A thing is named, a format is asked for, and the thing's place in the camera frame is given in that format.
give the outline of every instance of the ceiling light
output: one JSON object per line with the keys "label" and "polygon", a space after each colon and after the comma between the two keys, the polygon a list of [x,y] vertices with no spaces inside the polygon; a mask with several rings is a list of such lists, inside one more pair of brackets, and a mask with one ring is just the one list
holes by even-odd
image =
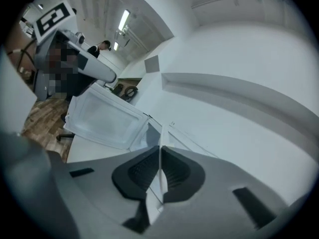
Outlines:
{"label": "ceiling light", "polygon": [[125,25],[126,20],[128,19],[128,16],[130,15],[130,12],[128,10],[125,10],[119,25],[119,30],[122,31]]}

